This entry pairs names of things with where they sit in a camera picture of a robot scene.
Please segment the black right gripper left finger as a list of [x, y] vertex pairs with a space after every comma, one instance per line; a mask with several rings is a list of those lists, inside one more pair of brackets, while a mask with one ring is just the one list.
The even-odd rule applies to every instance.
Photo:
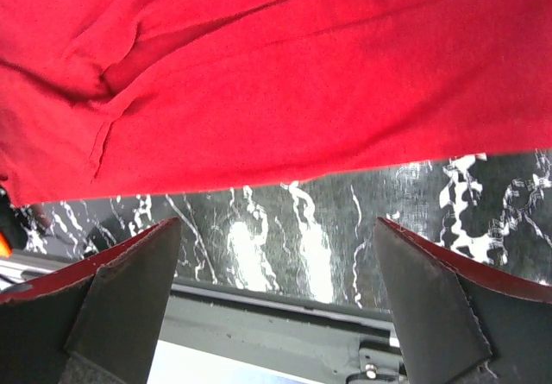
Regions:
[[66, 341], [66, 383], [145, 383], [180, 250], [176, 218], [91, 261], [99, 265]]

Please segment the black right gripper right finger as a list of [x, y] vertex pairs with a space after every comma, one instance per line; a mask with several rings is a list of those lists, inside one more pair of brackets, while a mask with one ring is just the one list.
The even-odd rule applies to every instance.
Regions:
[[380, 218], [373, 245], [411, 383], [460, 383], [492, 351], [456, 275]]

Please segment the dark red polo shirt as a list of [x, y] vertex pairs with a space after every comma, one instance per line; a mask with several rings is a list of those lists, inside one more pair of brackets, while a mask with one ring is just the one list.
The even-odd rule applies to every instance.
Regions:
[[551, 0], [1, 0], [14, 205], [551, 145]]

